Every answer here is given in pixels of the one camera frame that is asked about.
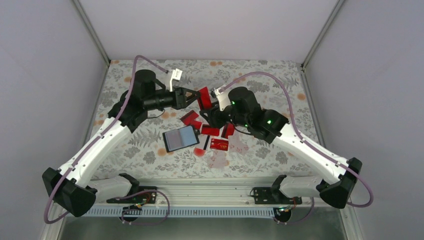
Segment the black leather card holder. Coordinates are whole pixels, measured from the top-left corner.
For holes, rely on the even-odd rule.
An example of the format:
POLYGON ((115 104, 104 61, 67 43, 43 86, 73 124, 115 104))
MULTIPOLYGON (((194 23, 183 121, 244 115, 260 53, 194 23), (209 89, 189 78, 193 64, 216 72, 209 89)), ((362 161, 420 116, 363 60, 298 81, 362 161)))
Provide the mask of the black leather card holder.
POLYGON ((192 125, 166 131, 162 134, 167 153, 194 146, 200 143, 199 130, 192 125))

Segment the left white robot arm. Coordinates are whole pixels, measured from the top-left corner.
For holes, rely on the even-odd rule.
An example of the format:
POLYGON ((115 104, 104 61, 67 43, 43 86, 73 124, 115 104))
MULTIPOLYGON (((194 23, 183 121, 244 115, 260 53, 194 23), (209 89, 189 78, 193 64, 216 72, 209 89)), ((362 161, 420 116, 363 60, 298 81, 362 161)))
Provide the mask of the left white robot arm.
POLYGON ((145 120, 151 110, 185 109, 198 100, 199 91, 175 87, 172 91, 142 87, 123 93, 95 135, 58 169, 47 168, 42 180, 48 194, 43 218, 52 224, 63 218, 49 219, 52 203, 57 203, 67 214, 80 217, 94 204, 109 199, 124 199, 131 203, 139 197, 139 181, 127 173, 103 180, 92 180, 102 162, 112 150, 129 137, 145 120))

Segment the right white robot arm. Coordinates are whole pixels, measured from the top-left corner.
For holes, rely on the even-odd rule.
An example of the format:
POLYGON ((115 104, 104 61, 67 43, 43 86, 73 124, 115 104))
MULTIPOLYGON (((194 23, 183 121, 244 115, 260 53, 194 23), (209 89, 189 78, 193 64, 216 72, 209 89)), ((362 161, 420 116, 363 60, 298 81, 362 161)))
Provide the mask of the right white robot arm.
POLYGON ((343 209, 348 204, 362 168, 360 160, 339 156, 330 160, 330 151, 310 138, 300 136, 294 125, 275 110, 259 108, 243 112, 234 106, 227 106, 224 110, 215 106, 202 110, 200 114, 213 128, 221 128, 226 124, 245 127, 254 138, 293 154, 317 173, 312 177, 280 175, 270 188, 274 202, 282 204, 287 199, 307 197, 320 198, 337 209, 343 209))

